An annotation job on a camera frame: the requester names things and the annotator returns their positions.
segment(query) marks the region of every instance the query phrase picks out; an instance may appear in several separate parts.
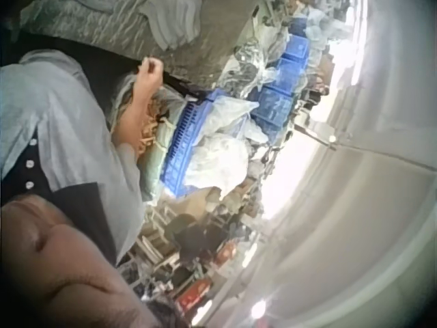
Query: table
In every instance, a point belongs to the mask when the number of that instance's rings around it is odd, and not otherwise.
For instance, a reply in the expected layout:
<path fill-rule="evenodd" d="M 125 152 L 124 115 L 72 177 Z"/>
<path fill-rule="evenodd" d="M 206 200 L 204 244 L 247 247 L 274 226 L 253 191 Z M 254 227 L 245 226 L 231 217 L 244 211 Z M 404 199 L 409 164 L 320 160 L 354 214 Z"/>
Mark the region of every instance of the table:
<path fill-rule="evenodd" d="M 259 2 L 203 0 L 201 35 L 175 51 L 162 51 L 146 17 L 138 12 L 145 1 L 116 1 L 113 14 L 95 12 L 73 0 L 34 1 L 22 11 L 22 26 L 30 33 L 81 42 L 132 59 L 158 57 L 170 73 L 211 88 Z"/>

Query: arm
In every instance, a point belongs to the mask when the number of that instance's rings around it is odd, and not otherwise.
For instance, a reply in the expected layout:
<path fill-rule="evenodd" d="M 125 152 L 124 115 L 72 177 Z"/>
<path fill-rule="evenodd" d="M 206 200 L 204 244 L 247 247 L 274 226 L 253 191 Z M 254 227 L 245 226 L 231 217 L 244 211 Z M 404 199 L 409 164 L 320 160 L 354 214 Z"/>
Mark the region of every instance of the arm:
<path fill-rule="evenodd" d="M 154 58 L 144 59 L 134 84 L 132 103 L 115 127 L 113 141 L 116 147 L 129 144 L 138 156 L 141 131 L 147 116 L 147 106 L 163 84 L 163 63 Z"/>

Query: hand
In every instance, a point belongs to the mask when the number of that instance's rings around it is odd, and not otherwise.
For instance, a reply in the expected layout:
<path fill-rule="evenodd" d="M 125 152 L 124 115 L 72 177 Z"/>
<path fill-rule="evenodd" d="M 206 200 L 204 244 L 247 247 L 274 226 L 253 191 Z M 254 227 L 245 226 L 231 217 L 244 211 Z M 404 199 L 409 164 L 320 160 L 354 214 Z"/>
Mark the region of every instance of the hand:
<path fill-rule="evenodd" d="M 145 58 L 134 84 L 134 103 L 148 103 L 158 89 L 163 85 L 164 65 L 159 59 Z"/>

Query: shirt button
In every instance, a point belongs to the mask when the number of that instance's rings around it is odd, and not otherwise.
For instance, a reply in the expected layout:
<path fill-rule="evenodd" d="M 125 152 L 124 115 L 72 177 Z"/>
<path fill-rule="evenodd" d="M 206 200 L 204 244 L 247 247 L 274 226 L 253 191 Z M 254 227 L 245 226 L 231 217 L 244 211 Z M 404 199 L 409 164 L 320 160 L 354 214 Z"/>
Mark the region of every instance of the shirt button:
<path fill-rule="evenodd" d="M 27 181 L 27 182 L 26 182 L 26 189 L 27 189 L 27 190 L 30 190 L 30 189 L 33 188 L 34 185 L 35 185 L 35 184 L 34 184 L 32 181 Z"/>
<path fill-rule="evenodd" d="M 28 169 L 31 169 L 34 166 L 35 166 L 35 162 L 34 161 L 26 161 L 26 167 Z"/>

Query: workbench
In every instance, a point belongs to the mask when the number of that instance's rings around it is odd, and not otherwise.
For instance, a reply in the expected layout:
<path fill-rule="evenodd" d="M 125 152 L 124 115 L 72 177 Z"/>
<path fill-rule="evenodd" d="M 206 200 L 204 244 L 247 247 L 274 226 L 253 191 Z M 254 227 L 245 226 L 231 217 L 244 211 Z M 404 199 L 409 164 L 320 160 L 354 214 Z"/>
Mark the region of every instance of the workbench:
<path fill-rule="evenodd" d="M 114 12 L 96 12 L 73 0 L 34 1 L 21 13 L 25 31 L 73 40 L 142 60 L 154 56 L 171 74 L 205 88 L 220 77 L 259 0 L 203 0 L 201 35 L 192 44 L 162 51 L 138 9 L 147 0 L 116 1 Z"/>

